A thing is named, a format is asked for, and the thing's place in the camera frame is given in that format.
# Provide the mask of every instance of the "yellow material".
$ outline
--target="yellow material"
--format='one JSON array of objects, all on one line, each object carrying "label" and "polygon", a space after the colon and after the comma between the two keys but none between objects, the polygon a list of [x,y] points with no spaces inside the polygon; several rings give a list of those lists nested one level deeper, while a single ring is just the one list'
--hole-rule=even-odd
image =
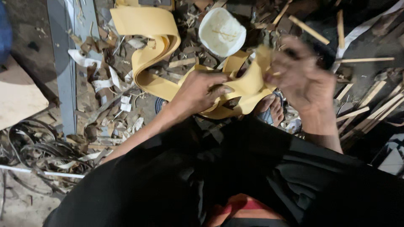
[{"label": "yellow material", "polygon": [[[143,50],[137,50],[132,55],[134,82],[142,90],[171,101],[191,71],[212,70],[195,64],[178,84],[144,71],[147,67],[170,56],[179,46],[181,40],[173,15],[160,8],[130,6],[111,9],[111,15],[120,35],[143,35],[150,38]],[[248,56],[249,54],[243,51],[229,56],[223,72],[235,75]],[[267,47],[259,47],[256,58],[246,73],[240,78],[224,83],[235,92],[219,97],[211,108],[200,114],[212,119],[249,114],[263,97],[271,94],[276,88],[274,85],[264,84],[262,78],[264,73],[271,72],[270,63],[271,51]],[[236,97],[241,98],[233,110],[222,106],[227,100]]]}]

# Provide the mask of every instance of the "foot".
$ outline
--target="foot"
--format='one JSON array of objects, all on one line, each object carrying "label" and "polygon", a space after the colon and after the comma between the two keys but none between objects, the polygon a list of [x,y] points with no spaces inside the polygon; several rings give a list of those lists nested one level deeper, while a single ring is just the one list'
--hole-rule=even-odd
[{"label": "foot", "polygon": [[274,126],[278,127],[283,120],[284,115],[283,108],[280,105],[280,98],[276,97],[274,94],[267,95],[258,102],[254,110],[254,116],[267,111],[268,108],[271,108],[270,112],[272,120],[274,121]]}]

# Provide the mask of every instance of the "wooden stick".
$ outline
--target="wooden stick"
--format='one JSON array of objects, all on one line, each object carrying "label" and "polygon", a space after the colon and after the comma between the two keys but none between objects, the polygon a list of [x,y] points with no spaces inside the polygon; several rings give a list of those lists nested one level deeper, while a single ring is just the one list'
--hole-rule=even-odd
[{"label": "wooden stick", "polygon": [[169,68],[174,68],[182,65],[189,65],[189,64],[194,64],[196,63],[196,58],[188,58],[184,60],[179,60],[179,61],[172,61],[168,65]]},{"label": "wooden stick", "polygon": [[369,111],[369,110],[370,110],[369,107],[365,107],[365,108],[362,108],[362,109],[358,109],[358,110],[356,110],[356,111],[354,111],[354,112],[345,114],[344,116],[341,116],[341,117],[337,118],[337,122],[340,122],[340,121],[342,121],[342,120],[345,120],[345,119],[347,119],[347,118],[356,116],[356,115],[358,115],[358,114],[364,113],[364,112]]},{"label": "wooden stick", "polygon": [[345,34],[344,34],[344,16],[342,10],[337,13],[337,30],[338,30],[338,46],[340,49],[345,48]]},{"label": "wooden stick", "polygon": [[[376,94],[386,84],[386,81],[377,81],[372,88],[366,93],[365,97],[359,102],[358,108],[363,108],[369,104],[369,102],[376,96]],[[341,134],[344,129],[355,119],[355,116],[348,118],[345,123],[338,129],[338,134]]]},{"label": "wooden stick", "polygon": [[404,95],[403,94],[397,94],[395,97],[393,97],[390,101],[388,101],[386,104],[381,106],[378,110],[376,110],[374,113],[372,113],[369,117],[364,119],[361,123],[359,123],[355,128],[353,128],[351,131],[349,131],[347,134],[345,134],[343,137],[341,137],[341,141],[345,140],[346,138],[350,137],[352,134],[354,134],[358,130],[362,130],[365,128],[370,122],[373,122],[373,119],[375,119],[379,114],[381,114],[383,111],[385,111],[387,108],[392,106],[394,103],[396,103],[399,99],[401,99]]},{"label": "wooden stick", "polygon": [[342,1],[342,0],[337,0],[337,1],[335,2],[335,6],[339,6],[339,4],[341,3],[341,1]]},{"label": "wooden stick", "polygon": [[285,14],[286,10],[289,8],[289,4],[292,2],[292,0],[288,1],[286,5],[283,7],[281,12],[276,16],[275,20],[272,22],[272,24],[276,25],[280,19],[282,18],[283,14]]},{"label": "wooden stick", "polygon": [[295,23],[301,29],[305,30],[307,33],[309,33],[310,35],[312,35],[314,38],[318,39],[320,42],[324,43],[325,45],[330,43],[330,41],[328,39],[324,38],[322,35],[320,35],[318,32],[316,32],[311,27],[307,26],[305,23],[301,22],[296,17],[290,15],[289,20],[291,20],[293,23]]},{"label": "wooden stick", "polygon": [[394,61],[393,57],[378,57],[378,58],[358,58],[358,59],[338,59],[335,63],[352,63],[352,62],[369,62],[369,61]]},{"label": "wooden stick", "polygon": [[227,0],[219,0],[219,1],[215,2],[208,11],[211,11],[212,9],[215,9],[215,8],[223,7],[226,3],[227,3]]},{"label": "wooden stick", "polygon": [[372,130],[378,123],[380,123],[383,119],[385,119],[395,108],[397,108],[402,102],[404,101],[404,98],[401,98],[394,106],[392,106],[390,109],[385,111],[382,116],[377,119],[375,122],[373,122],[366,130],[362,130],[364,134],[367,134]]},{"label": "wooden stick", "polygon": [[337,100],[341,101],[341,99],[344,97],[344,95],[351,89],[353,84],[347,84],[344,89],[342,89],[341,93],[337,96]]}]

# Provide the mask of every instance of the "flip-flop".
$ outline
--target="flip-flop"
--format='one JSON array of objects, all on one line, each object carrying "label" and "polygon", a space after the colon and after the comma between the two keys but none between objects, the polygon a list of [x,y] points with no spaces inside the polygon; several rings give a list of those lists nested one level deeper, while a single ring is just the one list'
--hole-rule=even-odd
[{"label": "flip-flop", "polygon": [[[280,98],[280,106],[283,108],[283,98],[282,98],[282,94],[280,92],[273,92],[277,97]],[[274,120],[272,119],[272,115],[271,115],[271,107],[268,107],[267,111],[259,113],[256,116],[259,120],[274,126]]]}]

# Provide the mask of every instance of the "blue object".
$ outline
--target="blue object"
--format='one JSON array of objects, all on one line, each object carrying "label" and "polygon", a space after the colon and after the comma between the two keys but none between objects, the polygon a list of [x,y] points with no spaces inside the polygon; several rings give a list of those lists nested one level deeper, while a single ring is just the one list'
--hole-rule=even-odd
[{"label": "blue object", "polygon": [[156,110],[156,114],[158,114],[158,112],[161,111],[161,105],[163,105],[163,102],[164,102],[164,101],[165,101],[165,100],[162,99],[162,98],[157,98],[157,99],[156,99],[156,102],[155,102],[155,104],[154,104],[154,109]]},{"label": "blue object", "polygon": [[13,33],[11,31],[11,25],[7,19],[4,4],[0,2],[0,65],[7,61],[12,42]]}]

